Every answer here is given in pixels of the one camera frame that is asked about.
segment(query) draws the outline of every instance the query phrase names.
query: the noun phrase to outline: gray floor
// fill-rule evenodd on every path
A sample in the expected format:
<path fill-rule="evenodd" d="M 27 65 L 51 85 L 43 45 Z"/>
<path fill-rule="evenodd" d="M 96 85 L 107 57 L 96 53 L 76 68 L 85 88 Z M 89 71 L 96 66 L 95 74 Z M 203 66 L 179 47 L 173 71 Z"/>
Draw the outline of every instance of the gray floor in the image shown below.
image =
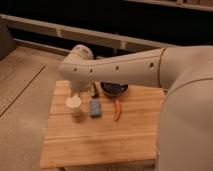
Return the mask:
<path fill-rule="evenodd" d="M 0 118 L 0 171 L 42 170 L 39 168 L 41 148 L 55 81 L 62 79 L 57 68 L 63 56 L 32 51 L 38 55 L 34 55 L 31 60 L 39 61 L 46 67 Z M 147 165 L 149 163 L 134 162 L 67 170 L 142 171 Z"/>

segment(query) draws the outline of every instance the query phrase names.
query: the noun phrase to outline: wooden tabletop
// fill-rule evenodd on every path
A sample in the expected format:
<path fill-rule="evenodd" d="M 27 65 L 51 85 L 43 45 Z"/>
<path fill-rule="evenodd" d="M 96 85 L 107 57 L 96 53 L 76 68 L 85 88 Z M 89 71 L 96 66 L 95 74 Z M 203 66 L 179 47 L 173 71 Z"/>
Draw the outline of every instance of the wooden tabletop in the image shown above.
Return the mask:
<path fill-rule="evenodd" d="M 115 99 L 98 85 L 101 118 L 89 115 L 90 93 L 80 94 L 81 117 L 73 117 L 65 105 L 68 81 L 57 81 L 50 109 L 40 166 L 55 168 L 155 159 L 161 89 L 129 86 L 119 97 L 122 115 L 114 121 Z"/>

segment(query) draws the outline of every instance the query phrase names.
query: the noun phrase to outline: wood grain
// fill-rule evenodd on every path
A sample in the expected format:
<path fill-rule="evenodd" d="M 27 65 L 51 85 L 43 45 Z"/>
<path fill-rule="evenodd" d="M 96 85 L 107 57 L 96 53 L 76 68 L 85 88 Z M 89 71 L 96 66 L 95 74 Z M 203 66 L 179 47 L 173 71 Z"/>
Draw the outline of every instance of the wood grain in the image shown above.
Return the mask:
<path fill-rule="evenodd" d="M 90 93 L 80 94 L 82 115 L 70 114 L 65 100 L 68 81 L 57 81 L 50 109 L 40 166 L 54 168 L 149 160 L 155 158 L 156 129 L 164 93 L 160 89 L 129 86 L 119 97 L 122 116 L 114 121 L 114 99 L 97 84 L 102 117 L 89 116 Z"/>

